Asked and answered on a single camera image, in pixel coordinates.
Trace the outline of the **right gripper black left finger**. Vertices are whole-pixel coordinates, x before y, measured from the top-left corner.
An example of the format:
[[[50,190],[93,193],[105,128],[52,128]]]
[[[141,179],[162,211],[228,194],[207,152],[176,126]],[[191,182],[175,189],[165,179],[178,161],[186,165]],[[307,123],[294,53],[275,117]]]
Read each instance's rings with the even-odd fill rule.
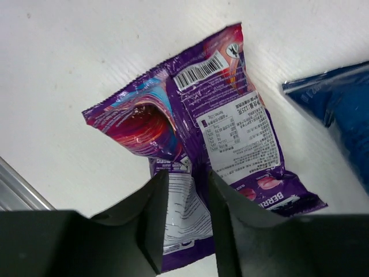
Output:
[[[2,276],[156,276],[168,171],[91,218],[72,210],[1,212]]]

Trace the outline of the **blue Doritos chip bag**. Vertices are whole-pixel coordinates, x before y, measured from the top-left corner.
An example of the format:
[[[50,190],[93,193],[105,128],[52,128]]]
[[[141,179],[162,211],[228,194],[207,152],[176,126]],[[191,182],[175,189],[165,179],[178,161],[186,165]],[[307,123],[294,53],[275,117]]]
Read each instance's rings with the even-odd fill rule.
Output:
[[[286,81],[282,89],[329,129],[368,190],[368,62]]]

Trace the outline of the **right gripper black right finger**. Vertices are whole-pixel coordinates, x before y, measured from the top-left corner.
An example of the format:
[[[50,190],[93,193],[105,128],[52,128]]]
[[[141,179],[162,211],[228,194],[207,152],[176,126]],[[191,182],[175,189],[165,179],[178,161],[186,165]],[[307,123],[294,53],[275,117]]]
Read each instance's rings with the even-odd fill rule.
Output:
[[[208,177],[219,276],[367,276],[368,215],[285,218]]]

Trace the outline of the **purple snack packet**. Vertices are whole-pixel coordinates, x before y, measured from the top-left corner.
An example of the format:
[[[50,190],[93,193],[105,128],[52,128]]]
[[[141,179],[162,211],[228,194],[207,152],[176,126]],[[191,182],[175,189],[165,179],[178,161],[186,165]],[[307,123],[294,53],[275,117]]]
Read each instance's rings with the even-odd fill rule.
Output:
[[[246,71],[241,23],[168,58],[82,112],[85,122],[168,170],[163,272],[214,253],[208,176],[290,217],[326,207],[285,161],[270,112]]]

